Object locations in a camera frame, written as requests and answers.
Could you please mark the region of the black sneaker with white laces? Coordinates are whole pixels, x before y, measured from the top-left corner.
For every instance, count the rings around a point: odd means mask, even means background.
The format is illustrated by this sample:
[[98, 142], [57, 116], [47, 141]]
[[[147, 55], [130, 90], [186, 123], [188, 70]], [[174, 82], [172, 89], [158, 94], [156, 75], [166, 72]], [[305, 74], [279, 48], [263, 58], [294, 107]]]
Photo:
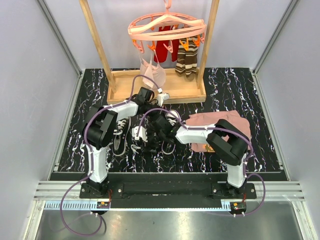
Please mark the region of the black sneaker with white laces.
[[[146, 131], [155, 131], [162, 140], [160, 151], [164, 155], [170, 155], [174, 152], [176, 147], [175, 137], [171, 134], [175, 125], [180, 120], [180, 115], [175, 110], [170, 110], [165, 116], [159, 115], [158, 118], [145, 129]], [[143, 153], [143, 141], [137, 141], [138, 144], [131, 144], [131, 149], [134, 153]]]

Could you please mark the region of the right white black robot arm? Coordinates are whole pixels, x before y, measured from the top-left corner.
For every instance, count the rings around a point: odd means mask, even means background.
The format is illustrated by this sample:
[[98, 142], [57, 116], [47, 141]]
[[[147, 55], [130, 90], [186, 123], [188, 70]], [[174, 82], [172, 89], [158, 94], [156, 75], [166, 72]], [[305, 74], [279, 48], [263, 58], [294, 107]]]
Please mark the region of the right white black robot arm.
[[158, 139], [174, 145], [177, 143], [205, 144], [213, 148], [218, 157], [227, 164], [227, 192], [232, 198], [239, 198], [245, 192], [245, 161], [253, 154], [251, 142], [225, 119], [216, 124], [192, 126], [169, 115], [156, 114], [150, 118], [152, 127]]

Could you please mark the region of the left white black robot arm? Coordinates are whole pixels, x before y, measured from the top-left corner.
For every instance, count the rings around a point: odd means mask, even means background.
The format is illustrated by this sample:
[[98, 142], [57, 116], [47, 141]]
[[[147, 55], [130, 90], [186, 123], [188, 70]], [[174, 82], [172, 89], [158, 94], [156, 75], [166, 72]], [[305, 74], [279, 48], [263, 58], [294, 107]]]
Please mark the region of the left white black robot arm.
[[120, 127], [120, 122], [129, 120], [147, 110], [161, 107], [170, 95], [158, 89], [156, 105], [151, 104], [155, 93], [141, 87], [137, 94], [131, 94], [125, 100], [105, 106], [93, 105], [85, 118], [82, 137], [88, 153], [89, 170], [85, 180], [92, 181], [90, 192], [97, 198], [103, 198], [108, 193], [106, 180], [106, 151], [113, 140], [114, 133]]

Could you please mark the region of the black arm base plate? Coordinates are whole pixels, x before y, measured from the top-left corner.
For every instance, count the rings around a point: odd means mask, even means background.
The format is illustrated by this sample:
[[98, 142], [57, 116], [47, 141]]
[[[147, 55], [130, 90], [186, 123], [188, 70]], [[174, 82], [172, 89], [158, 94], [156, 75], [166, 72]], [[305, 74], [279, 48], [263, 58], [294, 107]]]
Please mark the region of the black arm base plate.
[[102, 183], [86, 180], [81, 199], [111, 198], [111, 209], [217, 209], [223, 200], [256, 200], [253, 183], [240, 188], [227, 183], [225, 173], [116, 173]]

